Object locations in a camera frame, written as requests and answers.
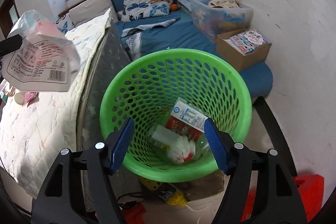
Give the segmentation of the clear pink plastic bag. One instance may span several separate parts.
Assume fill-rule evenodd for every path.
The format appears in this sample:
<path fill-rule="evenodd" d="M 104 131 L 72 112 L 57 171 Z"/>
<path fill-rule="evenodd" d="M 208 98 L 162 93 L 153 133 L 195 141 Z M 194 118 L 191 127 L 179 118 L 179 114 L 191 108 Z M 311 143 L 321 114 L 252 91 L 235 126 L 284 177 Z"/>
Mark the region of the clear pink plastic bag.
<path fill-rule="evenodd" d="M 41 13 L 22 14 L 8 35 L 21 46 L 2 59 L 2 76 L 25 92 L 67 92 L 80 70 L 80 56 L 72 41 Z"/>

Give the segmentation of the pink snack packet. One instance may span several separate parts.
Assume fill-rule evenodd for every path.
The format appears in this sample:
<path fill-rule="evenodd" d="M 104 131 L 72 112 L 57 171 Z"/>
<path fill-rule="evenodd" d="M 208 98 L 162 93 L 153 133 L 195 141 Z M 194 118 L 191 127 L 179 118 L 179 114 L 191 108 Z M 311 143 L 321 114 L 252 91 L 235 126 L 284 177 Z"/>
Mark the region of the pink snack packet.
<path fill-rule="evenodd" d="M 38 99 L 38 92 L 26 92 L 25 93 L 25 99 L 24 99 L 24 105 L 29 106 L 32 103 L 36 102 Z"/>

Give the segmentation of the white paper cup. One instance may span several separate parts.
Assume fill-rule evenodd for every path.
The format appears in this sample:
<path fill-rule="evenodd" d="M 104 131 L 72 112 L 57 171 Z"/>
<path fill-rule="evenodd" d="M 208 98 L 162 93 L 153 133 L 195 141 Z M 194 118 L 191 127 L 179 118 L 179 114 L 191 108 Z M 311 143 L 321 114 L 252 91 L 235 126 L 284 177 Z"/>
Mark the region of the white paper cup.
<path fill-rule="evenodd" d="M 196 145 L 193 140 L 186 136 L 178 136 L 178 139 L 167 150 L 168 158 L 177 164 L 190 161 L 196 153 Z"/>

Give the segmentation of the yellow label plastic bottle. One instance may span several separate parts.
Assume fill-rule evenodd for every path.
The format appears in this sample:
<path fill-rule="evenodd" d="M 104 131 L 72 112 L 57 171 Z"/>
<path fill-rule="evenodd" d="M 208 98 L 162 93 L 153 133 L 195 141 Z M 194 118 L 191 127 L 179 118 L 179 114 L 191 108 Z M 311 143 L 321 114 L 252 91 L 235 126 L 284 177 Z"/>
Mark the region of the yellow label plastic bottle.
<path fill-rule="evenodd" d="M 147 139 L 150 143 L 168 151 L 171 147 L 175 146 L 178 141 L 182 139 L 181 135 L 161 126 L 160 124 L 155 124 L 149 130 L 147 134 Z"/>

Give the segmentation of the white milk carton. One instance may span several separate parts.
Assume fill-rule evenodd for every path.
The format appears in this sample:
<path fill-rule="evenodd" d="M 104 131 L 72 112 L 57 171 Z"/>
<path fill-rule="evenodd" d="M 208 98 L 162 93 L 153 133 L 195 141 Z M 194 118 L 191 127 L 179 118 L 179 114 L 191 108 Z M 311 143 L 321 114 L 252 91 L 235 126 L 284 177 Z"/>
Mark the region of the white milk carton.
<path fill-rule="evenodd" d="M 178 97 L 170 114 L 202 133 L 205 132 L 205 120 L 208 117 L 199 108 L 188 103 L 183 98 Z"/>

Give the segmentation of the red cartoon paper cup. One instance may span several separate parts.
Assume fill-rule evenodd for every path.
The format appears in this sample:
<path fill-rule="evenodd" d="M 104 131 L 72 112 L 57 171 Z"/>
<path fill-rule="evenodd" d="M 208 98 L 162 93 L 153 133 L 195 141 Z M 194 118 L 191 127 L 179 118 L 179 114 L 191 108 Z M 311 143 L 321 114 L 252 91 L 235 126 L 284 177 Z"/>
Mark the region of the red cartoon paper cup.
<path fill-rule="evenodd" d="M 202 135 L 201 131 L 187 125 L 185 122 L 180 121 L 173 116 L 167 120 L 165 128 L 175 132 L 178 135 L 186 136 L 188 140 L 193 140 L 194 142 L 197 142 Z"/>

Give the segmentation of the clear plastic lidded cup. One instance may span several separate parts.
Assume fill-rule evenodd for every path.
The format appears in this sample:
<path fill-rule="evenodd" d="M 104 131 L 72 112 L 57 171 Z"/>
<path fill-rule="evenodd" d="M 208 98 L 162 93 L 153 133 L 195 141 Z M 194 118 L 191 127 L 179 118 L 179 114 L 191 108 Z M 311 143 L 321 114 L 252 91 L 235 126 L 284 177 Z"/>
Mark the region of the clear plastic lidded cup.
<path fill-rule="evenodd" d="M 18 105 L 23 106 L 25 104 L 25 92 L 15 93 L 14 100 Z"/>

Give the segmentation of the dark wooden door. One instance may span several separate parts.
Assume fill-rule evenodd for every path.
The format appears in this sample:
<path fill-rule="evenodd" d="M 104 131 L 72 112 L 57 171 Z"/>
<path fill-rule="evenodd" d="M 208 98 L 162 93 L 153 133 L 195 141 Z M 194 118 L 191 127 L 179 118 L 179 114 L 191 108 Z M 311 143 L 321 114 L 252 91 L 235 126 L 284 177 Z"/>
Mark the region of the dark wooden door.
<path fill-rule="evenodd" d="M 14 24 L 19 19 L 19 13 L 15 4 L 15 0 L 4 0 L 0 9 L 1 30 L 3 36 L 7 38 Z"/>

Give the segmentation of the red plastic stool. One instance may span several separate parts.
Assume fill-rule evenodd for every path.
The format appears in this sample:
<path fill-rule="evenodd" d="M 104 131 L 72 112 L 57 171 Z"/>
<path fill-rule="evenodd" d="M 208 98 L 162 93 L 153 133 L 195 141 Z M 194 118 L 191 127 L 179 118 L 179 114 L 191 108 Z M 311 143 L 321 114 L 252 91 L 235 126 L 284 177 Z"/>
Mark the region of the red plastic stool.
<path fill-rule="evenodd" d="M 322 207 L 325 179 L 319 174 L 311 174 L 294 177 L 293 180 L 301 196 L 307 221 L 310 222 Z M 251 217 L 255 196 L 256 189 L 252 188 L 248 193 L 240 222 Z"/>

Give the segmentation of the left butterfly pillow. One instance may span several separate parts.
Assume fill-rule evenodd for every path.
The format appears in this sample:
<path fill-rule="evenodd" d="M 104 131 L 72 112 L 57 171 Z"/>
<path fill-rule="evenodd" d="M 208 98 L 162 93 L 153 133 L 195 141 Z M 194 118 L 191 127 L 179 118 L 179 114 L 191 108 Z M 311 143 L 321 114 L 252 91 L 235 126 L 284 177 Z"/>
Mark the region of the left butterfly pillow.
<path fill-rule="evenodd" d="M 61 17 L 59 17 L 55 22 L 54 25 L 56 28 L 65 35 L 68 31 L 75 28 L 74 23 L 72 22 L 70 15 L 67 13 Z"/>

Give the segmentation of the butterfly pillow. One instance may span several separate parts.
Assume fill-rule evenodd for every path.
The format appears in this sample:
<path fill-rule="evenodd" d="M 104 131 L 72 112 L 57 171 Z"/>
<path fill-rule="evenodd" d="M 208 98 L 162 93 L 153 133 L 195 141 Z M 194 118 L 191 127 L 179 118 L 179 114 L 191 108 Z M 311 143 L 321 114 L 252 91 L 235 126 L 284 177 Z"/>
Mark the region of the butterfly pillow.
<path fill-rule="evenodd" d="M 168 16 L 174 0 L 123 0 L 122 22 Z"/>
<path fill-rule="evenodd" d="M 59 17 L 55 22 L 54 25 L 56 28 L 65 35 L 68 31 L 75 28 L 74 23 L 72 22 L 70 15 L 67 13 L 61 17 Z"/>

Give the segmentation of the white quilted table cover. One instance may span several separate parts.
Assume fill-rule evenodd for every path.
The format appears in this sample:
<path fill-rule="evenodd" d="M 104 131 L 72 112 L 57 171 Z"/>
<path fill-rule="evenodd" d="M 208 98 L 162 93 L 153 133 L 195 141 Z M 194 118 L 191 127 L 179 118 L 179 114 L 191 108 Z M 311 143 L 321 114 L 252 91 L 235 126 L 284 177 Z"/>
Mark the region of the white quilted table cover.
<path fill-rule="evenodd" d="M 36 198 L 59 151 L 76 149 L 76 119 L 91 61 L 111 26 L 111 9 L 66 34 L 80 56 L 68 92 L 41 92 L 29 106 L 9 98 L 1 116 L 1 167 Z"/>

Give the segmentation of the grey cushion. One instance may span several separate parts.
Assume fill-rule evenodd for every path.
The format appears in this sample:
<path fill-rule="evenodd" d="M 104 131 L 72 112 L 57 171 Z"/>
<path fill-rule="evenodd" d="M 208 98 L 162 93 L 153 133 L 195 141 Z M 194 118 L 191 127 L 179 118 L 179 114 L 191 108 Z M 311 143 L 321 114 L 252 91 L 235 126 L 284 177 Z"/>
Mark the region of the grey cushion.
<path fill-rule="evenodd" d="M 104 15 L 109 9 L 111 9 L 113 15 L 116 13 L 111 0 L 86 0 L 70 9 L 69 16 L 75 27 L 78 27 L 98 16 Z"/>

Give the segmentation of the yellow power drill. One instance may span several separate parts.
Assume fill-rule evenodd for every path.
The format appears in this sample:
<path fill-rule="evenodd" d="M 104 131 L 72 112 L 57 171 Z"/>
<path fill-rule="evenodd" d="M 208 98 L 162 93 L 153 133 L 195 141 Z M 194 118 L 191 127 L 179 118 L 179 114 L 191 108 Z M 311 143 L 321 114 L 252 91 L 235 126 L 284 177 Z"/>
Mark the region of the yellow power drill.
<path fill-rule="evenodd" d="M 154 180 L 149 180 L 138 176 L 139 182 L 152 194 L 159 197 L 168 205 L 172 206 L 181 206 L 184 207 L 187 205 L 187 200 L 183 192 L 178 189 L 173 184 L 168 182 L 159 182 Z"/>

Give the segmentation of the right butterfly pillow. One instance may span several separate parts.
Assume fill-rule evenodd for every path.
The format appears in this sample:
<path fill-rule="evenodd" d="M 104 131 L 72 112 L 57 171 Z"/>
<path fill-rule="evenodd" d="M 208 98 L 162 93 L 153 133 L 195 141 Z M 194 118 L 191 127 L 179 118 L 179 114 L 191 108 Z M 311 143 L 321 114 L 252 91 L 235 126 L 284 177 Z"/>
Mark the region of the right butterfly pillow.
<path fill-rule="evenodd" d="M 122 22 L 168 16 L 174 0 L 123 0 Z"/>

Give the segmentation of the green plastic waste basket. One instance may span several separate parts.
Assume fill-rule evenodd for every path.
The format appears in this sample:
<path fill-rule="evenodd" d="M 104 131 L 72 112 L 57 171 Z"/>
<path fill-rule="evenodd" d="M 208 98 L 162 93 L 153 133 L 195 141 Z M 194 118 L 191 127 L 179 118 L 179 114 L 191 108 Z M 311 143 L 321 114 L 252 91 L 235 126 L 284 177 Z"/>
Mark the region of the green plastic waste basket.
<path fill-rule="evenodd" d="M 251 117 L 249 90 L 232 66 L 210 53 L 175 49 L 141 57 L 117 73 L 101 102 L 100 129 L 106 138 L 132 119 L 134 133 L 123 166 L 150 180 L 184 182 L 218 168 L 201 144 L 207 118 L 243 142 Z M 192 140 L 197 153 L 170 159 L 167 145 L 153 136 L 164 136 L 165 130 Z"/>

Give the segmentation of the cardboard box with stickers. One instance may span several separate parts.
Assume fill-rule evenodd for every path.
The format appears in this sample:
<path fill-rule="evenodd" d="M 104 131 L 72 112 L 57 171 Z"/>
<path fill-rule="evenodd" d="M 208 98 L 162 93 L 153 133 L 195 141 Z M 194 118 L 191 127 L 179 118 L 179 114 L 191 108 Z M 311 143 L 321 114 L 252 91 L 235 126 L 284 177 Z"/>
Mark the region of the cardboard box with stickers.
<path fill-rule="evenodd" d="M 238 72 L 265 61 L 272 43 L 255 29 L 219 34 L 216 51 Z"/>

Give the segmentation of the clear plastic storage bin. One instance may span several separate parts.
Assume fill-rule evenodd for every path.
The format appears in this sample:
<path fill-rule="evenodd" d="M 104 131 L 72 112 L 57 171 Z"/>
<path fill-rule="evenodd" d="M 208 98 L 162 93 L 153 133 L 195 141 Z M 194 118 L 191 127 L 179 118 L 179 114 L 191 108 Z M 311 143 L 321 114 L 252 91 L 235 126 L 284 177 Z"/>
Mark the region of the clear plastic storage bin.
<path fill-rule="evenodd" d="M 239 4 L 237 8 L 210 6 L 212 0 L 183 0 L 191 12 L 193 23 L 212 42 L 219 34 L 249 27 L 253 9 Z"/>

